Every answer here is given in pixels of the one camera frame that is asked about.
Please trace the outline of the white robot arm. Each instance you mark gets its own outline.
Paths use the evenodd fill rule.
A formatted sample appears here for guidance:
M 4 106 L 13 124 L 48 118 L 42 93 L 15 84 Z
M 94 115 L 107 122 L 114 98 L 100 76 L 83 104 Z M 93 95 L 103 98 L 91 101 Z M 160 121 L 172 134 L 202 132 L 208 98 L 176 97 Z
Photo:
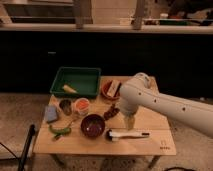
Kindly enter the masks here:
M 135 74 L 120 88 L 119 108 L 124 115 L 134 115 L 140 106 L 213 138 L 213 105 L 155 92 L 145 73 Z

